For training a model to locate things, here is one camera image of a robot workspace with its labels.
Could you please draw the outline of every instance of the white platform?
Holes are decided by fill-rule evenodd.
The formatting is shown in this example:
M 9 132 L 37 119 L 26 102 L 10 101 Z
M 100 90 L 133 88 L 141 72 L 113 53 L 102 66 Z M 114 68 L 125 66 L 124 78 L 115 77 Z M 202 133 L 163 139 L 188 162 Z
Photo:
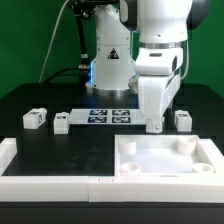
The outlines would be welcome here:
M 136 141 L 135 154 L 119 153 L 119 140 L 124 137 Z M 180 137 L 115 136 L 115 176 L 1 176 L 0 201 L 224 203 L 224 157 L 211 140 L 197 136 L 192 136 L 196 154 L 179 155 Z M 15 139 L 5 139 L 0 144 L 2 173 L 15 154 Z M 214 173 L 192 173 L 195 162 L 210 164 Z M 137 163 L 141 169 L 121 173 L 124 163 Z
M 143 125 L 145 119 L 137 109 L 73 109 L 70 124 Z

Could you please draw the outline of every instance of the green wall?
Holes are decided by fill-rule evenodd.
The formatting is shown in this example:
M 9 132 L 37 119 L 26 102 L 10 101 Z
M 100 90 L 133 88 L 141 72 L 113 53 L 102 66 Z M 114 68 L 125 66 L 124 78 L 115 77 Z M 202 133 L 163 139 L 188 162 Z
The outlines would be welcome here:
M 23 83 L 38 82 L 56 18 L 64 0 L 0 0 L 0 97 Z M 224 1 L 211 2 L 206 21 L 189 32 L 190 71 L 185 82 L 210 86 L 224 98 Z M 84 22 L 90 58 L 95 56 L 94 20 Z M 77 27 L 66 9 L 44 78 L 80 62 Z

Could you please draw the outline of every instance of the small white block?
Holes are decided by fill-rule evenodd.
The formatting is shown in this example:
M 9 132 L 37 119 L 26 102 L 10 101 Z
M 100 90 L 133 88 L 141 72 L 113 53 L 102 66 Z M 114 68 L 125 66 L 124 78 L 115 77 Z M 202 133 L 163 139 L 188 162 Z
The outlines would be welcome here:
M 69 130 L 69 113 L 57 113 L 54 118 L 54 134 L 68 134 Z
M 192 118 L 188 111 L 175 111 L 174 123 L 180 132 L 191 132 L 192 130 Z
M 23 127 L 25 129 L 37 129 L 46 121 L 47 110 L 44 108 L 32 109 L 23 116 Z

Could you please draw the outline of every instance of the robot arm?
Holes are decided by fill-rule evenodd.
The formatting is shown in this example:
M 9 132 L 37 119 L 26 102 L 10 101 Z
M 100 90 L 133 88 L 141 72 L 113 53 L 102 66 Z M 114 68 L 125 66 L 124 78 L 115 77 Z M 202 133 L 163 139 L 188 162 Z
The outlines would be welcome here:
M 121 22 L 140 32 L 140 50 L 135 70 L 139 76 L 139 109 L 146 118 L 146 132 L 162 132 L 163 114 L 180 87 L 179 68 L 183 63 L 181 43 L 187 40 L 187 19 L 191 12 L 188 23 L 192 28 L 199 25 L 202 19 L 194 20 L 191 9 L 208 2 L 120 1 Z M 203 11 L 201 17 L 206 15 L 206 10 Z

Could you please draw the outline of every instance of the black table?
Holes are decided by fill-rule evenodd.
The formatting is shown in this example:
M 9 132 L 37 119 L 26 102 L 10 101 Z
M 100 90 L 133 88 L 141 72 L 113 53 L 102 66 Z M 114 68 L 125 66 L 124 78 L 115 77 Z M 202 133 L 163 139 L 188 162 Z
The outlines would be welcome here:
M 22 116 L 47 109 L 47 121 L 24 130 Z M 0 100 L 0 136 L 15 137 L 18 153 L 3 175 L 112 176 L 115 134 L 147 134 L 143 125 L 72 125 L 68 135 L 53 134 L 56 113 L 75 108 L 138 108 L 137 96 L 120 99 L 87 94 L 76 84 L 24 84 Z M 203 85 L 181 86 L 173 109 L 193 118 L 190 134 L 210 138 L 224 153 L 224 100 Z M 167 111 L 162 134 L 178 133 Z M 223 223 L 223 204 L 199 203 L 0 203 L 1 223 Z

